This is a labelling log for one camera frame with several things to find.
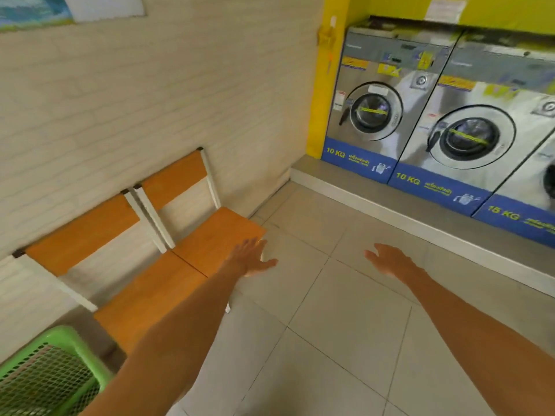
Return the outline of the person's right hand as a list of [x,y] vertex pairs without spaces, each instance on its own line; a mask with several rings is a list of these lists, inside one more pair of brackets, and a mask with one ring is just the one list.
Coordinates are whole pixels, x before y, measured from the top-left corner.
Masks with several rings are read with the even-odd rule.
[[380,262],[371,262],[371,264],[379,272],[394,277],[404,284],[423,272],[422,268],[397,247],[388,244],[374,244],[372,251],[379,254]]

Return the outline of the person's left hand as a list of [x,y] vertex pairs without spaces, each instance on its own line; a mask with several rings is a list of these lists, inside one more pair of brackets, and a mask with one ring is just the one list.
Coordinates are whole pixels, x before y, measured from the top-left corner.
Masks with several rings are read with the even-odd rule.
[[259,260],[268,261],[264,258],[267,246],[266,239],[249,238],[237,245],[221,266],[222,272],[234,277],[251,277],[254,274],[264,272],[257,271]]

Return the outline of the person's right forearm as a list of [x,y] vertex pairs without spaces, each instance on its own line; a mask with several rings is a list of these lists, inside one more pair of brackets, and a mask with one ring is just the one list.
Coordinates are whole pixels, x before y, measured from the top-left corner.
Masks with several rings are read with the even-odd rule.
[[437,283],[400,277],[496,416],[555,416],[555,358]]

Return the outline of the person's left forearm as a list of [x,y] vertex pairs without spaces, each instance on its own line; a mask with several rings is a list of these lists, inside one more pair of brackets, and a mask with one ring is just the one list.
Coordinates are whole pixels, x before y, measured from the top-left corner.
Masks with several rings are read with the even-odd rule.
[[247,266],[228,260],[161,321],[80,416],[166,416],[194,384]]

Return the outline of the orange wooden chair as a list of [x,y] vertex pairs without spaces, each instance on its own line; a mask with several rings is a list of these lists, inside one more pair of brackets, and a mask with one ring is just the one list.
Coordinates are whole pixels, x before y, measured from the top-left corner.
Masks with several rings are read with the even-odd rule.
[[[208,184],[215,211],[188,236],[175,241],[160,212],[200,181]],[[202,147],[136,183],[125,196],[135,213],[150,226],[154,239],[169,247],[171,269],[180,271],[170,278],[143,272],[127,288],[129,302],[152,308],[160,315],[203,285],[233,247],[246,239],[261,239],[266,233],[260,225],[221,204]]]
[[12,257],[91,312],[126,354],[206,281],[169,250],[129,189]]

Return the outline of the small silver washing machine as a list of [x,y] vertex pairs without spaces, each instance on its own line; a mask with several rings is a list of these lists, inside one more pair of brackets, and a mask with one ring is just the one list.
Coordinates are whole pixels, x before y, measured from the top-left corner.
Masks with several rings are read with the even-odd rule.
[[350,26],[322,160],[387,184],[461,33],[379,17]]

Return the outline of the large silver washing machine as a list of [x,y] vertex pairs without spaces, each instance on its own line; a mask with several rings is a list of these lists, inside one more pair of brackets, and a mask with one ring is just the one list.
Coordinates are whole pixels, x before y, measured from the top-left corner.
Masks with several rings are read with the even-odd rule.
[[555,130],[472,218],[555,249]]

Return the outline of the green plastic laundry basket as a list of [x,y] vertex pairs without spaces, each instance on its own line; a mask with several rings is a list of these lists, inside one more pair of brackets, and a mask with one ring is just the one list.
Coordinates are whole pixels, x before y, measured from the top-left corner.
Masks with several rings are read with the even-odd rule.
[[0,416],[79,416],[113,378],[75,329],[54,327],[0,365]]

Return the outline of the white paper notice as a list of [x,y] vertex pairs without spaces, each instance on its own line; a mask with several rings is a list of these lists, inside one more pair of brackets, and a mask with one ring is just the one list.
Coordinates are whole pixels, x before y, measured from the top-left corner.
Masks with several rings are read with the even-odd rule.
[[457,25],[467,6],[467,0],[431,0],[425,21]]

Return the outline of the yellow wall-mounted fixture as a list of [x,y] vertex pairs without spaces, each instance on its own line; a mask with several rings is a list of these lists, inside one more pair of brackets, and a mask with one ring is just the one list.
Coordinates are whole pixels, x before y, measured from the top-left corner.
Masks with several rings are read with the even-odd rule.
[[317,31],[317,46],[326,52],[327,67],[326,73],[328,74],[331,69],[331,63],[334,58],[334,45],[336,41],[336,23],[337,16],[332,15],[328,25],[321,25]]

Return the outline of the white wall paper sheet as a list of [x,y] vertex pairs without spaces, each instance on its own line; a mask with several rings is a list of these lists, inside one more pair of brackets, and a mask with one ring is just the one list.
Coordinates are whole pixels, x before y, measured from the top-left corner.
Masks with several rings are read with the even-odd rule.
[[142,0],[65,0],[76,23],[145,16]]

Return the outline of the blue wall poster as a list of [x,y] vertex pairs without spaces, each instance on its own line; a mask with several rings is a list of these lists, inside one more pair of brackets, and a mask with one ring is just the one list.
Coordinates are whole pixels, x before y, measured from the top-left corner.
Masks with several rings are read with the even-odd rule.
[[74,23],[66,0],[0,0],[0,33]]

